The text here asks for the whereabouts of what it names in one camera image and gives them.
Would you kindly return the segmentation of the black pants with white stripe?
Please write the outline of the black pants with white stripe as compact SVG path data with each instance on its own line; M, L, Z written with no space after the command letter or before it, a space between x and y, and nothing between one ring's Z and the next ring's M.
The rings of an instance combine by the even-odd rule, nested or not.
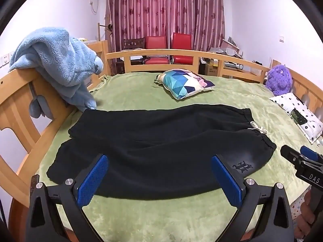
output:
M174 199L210 192L219 187L211 169L214 155L248 176L276 149L250 109L228 105L86 110L68 134L48 178L61 184L104 154L109 168L96 193L121 199Z

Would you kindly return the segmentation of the white black-flower pillow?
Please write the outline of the white black-flower pillow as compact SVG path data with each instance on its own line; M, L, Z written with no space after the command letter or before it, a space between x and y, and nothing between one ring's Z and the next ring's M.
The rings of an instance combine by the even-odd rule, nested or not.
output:
M293 93L271 97L270 100L282 108L294 120L310 144L314 144L322 135L322 122Z

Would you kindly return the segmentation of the dark green folded cloth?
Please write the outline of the dark green folded cloth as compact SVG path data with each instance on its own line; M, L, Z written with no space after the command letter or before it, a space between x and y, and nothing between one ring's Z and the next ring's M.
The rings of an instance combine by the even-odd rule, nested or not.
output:
M293 109L291 111L291 117L298 125L304 125L308 122L308 120L297 109Z

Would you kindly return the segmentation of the purple plush monster toy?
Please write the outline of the purple plush monster toy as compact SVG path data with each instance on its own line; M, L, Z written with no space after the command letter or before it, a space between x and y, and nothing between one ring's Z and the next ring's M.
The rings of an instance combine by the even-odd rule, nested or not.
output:
M292 89L292 75L285 65L273 67L267 75L265 87L269 89L274 96L284 95Z

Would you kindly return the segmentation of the geometric blue patterned cushion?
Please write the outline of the geometric blue patterned cushion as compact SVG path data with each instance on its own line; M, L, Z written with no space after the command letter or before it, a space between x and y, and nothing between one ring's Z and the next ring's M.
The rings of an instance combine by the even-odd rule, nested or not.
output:
M211 91L215 84L186 69L171 69L156 76L156 84L161 84L176 100L183 100L201 92Z

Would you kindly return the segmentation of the light blue fleece blanket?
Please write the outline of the light blue fleece blanket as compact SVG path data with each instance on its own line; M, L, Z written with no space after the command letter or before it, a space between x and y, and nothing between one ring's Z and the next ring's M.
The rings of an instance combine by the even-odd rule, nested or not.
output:
M27 35L14 51L10 69L34 68L67 103L81 112L96 109L85 80L99 75L103 61L79 39L61 27L44 27Z

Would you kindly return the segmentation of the dark wooden chair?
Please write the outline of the dark wooden chair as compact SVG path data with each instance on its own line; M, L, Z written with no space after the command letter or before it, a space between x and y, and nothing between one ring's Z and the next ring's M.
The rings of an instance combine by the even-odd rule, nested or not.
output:
M145 39L124 39L122 42L122 50L142 50L145 48ZM144 63L144 56L131 56L130 62L132 65L142 65Z

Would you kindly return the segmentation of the wooden bed frame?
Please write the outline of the wooden bed frame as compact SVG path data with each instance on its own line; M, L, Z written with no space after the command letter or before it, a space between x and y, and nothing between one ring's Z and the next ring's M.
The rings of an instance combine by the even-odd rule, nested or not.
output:
M98 86L104 76L111 75L109 60L123 57L125 72L166 71L182 68L197 73L199 60L203 57L218 60L217 76L232 76L241 80L263 83L268 67L258 65L244 59L215 54L212 52L180 50L180 49L142 49L109 52L108 42L90 43L104 62L101 74L93 74L88 89ZM192 65L132 65L131 56L150 55L182 55L193 57ZM29 105L33 95L45 97L52 114L51 123L43 132L39 132L29 115ZM43 79L35 69L13 70L1 78L1 129L11 129L27 154L18 170L12 170L4 159L1 159L1 188L12 196L12 204L8 217L8 230L15 241L24 241L27 209L29 207L29 185L32 176L38 170L41 160L47 153L55 135L66 118L75 108L68 105Z

